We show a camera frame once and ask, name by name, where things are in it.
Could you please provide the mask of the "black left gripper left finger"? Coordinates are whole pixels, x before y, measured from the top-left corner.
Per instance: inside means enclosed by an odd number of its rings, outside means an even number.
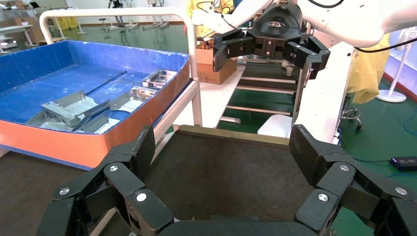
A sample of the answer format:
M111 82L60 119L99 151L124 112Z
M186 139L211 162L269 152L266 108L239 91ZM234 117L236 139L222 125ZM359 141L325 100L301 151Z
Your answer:
M155 153L151 126L135 140L111 148L100 164L52 193L39 236L86 236L103 214L116 210L139 236L156 236L173 224L172 212L144 184Z

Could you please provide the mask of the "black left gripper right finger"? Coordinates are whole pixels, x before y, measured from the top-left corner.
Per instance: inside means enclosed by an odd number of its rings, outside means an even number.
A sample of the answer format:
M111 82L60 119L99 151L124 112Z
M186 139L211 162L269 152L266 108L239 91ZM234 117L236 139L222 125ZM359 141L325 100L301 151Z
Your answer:
M344 207L376 236L416 235L414 191L361 166L342 147L315 139L301 124L291 129L289 150L314 187L295 214L297 222L323 236Z

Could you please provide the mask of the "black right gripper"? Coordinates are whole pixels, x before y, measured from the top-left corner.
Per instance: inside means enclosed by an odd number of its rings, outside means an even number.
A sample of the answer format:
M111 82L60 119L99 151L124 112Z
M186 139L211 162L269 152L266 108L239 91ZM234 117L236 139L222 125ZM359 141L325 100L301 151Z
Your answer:
M331 51L316 37L301 41L302 12L295 3L272 3L246 33L233 29L214 38L212 67L219 72L227 59L249 54L285 59L296 67L311 65L314 80L326 68Z

